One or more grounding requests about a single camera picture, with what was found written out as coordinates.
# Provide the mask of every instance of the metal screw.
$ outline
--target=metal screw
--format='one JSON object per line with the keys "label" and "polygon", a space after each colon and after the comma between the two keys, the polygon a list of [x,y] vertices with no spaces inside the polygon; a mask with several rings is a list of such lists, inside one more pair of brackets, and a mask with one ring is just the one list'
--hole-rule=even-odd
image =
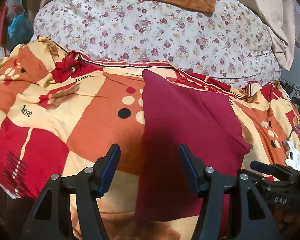
{"label": "metal screw", "polygon": [[212,167],[206,167],[206,172],[207,173],[214,173],[214,168],[212,168]]}
{"label": "metal screw", "polygon": [[249,178],[249,177],[248,177],[247,174],[245,174],[245,173],[241,173],[241,174],[240,174],[240,179],[247,180],[248,178]]}
{"label": "metal screw", "polygon": [[51,179],[52,179],[52,180],[56,180],[57,178],[59,178],[59,174],[56,174],[56,173],[55,173],[55,174],[52,174],[52,175],[51,175]]}
{"label": "metal screw", "polygon": [[91,172],[93,172],[93,168],[92,167],[87,167],[87,168],[84,169],[84,172],[85,173],[91,173]]}

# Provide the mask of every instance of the white floral fabric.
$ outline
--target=white floral fabric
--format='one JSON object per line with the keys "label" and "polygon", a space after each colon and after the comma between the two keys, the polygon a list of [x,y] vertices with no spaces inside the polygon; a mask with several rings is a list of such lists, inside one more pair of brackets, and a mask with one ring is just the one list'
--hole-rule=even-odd
{"label": "white floral fabric", "polygon": [[34,32],[94,59],[168,61],[237,88],[281,75],[270,34],[237,0],[217,0],[210,16],[156,1],[54,0]]}

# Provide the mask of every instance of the pink flower print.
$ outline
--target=pink flower print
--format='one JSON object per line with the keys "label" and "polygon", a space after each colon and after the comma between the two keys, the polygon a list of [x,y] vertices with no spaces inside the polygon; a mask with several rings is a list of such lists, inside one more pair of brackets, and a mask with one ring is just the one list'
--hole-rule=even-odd
{"label": "pink flower print", "polygon": [[122,39],[122,34],[121,33],[116,33],[114,35],[117,39]]}
{"label": "pink flower print", "polygon": [[186,27],[186,25],[183,22],[178,23],[178,27],[180,29],[184,29]]}
{"label": "pink flower print", "polygon": [[117,16],[120,17],[120,18],[124,17],[125,15],[126,15],[126,13],[123,12],[123,11],[120,11],[120,12],[117,13]]}
{"label": "pink flower print", "polygon": [[153,48],[153,49],[151,50],[151,54],[152,54],[153,56],[157,56],[157,55],[158,55],[157,49]]}
{"label": "pink flower print", "polygon": [[167,49],[171,48],[171,44],[168,41],[165,41],[163,44]]}
{"label": "pink flower print", "polygon": [[142,21],[141,21],[141,24],[147,26],[147,25],[148,25],[148,20],[142,20]]}
{"label": "pink flower print", "polygon": [[186,52],[186,48],[184,46],[179,46],[181,52]]}
{"label": "pink flower print", "polygon": [[148,62],[148,61],[149,61],[149,58],[148,58],[146,55],[141,55],[141,56],[139,57],[139,60],[140,60],[141,62]]}
{"label": "pink flower print", "polygon": [[82,43],[79,47],[80,47],[81,49],[87,49],[87,44]]}

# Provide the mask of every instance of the maroon fabric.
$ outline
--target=maroon fabric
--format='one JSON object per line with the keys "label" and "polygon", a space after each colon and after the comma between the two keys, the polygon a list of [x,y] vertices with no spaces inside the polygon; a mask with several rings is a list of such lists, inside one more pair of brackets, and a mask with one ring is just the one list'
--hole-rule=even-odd
{"label": "maroon fabric", "polygon": [[[143,173],[139,177],[135,215],[142,220],[169,221],[198,215],[202,199],[190,191],[178,158],[178,146],[187,143],[225,175],[236,176],[250,146],[228,97],[170,84],[144,70],[142,98],[145,116]],[[229,200],[224,203],[227,220]]]}
{"label": "maroon fabric", "polygon": [[20,160],[29,127],[15,125],[8,117],[0,129],[0,183],[18,195],[37,198],[51,174],[62,174],[68,146],[50,131],[33,128]]}

